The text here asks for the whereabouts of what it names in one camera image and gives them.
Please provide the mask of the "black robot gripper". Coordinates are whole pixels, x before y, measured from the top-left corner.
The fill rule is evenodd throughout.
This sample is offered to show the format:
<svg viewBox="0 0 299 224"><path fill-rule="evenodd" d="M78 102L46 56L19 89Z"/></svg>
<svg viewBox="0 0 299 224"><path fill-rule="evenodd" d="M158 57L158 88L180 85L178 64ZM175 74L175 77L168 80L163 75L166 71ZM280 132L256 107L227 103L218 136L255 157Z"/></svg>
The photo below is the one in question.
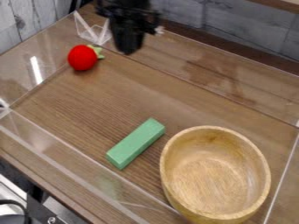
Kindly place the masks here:
<svg viewBox="0 0 299 224"><path fill-rule="evenodd" d="M152 7L151 0L96 0L96 13L112 21L115 46L124 55L142 48L146 33L164 33L162 13Z"/></svg>

